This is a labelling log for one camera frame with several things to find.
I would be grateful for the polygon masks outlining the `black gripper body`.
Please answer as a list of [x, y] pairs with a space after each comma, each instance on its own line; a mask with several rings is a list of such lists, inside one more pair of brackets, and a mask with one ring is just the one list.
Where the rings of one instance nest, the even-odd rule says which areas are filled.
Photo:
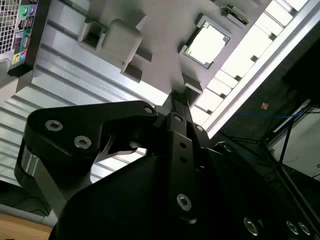
[[76, 193], [52, 240], [317, 240], [286, 185], [273, 189], [233, 147], [144, 156]]

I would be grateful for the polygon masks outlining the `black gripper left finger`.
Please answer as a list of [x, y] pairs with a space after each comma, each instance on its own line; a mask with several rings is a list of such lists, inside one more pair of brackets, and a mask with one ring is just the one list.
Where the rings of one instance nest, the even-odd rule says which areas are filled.
[[164, 104], [122, 101], [43, 108], [26, 121], [15, 175], [58, 220], [78, 192], [145, 156], [193, 155], [178, 92]]

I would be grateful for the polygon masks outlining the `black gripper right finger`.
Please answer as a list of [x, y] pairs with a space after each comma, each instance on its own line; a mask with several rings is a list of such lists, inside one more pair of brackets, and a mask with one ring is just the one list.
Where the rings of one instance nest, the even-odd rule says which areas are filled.
[[210, 140], [207, 132], [200, 125], [193, 122], [191, 108], [186, 97], [181, 94], [180, 98], [183, 116], [187, 125], [187, 137], [192, 140], [194, 166], [198, 172], [202, 172], [205, 170], [208, 161], [202, 149], [210, 147]]

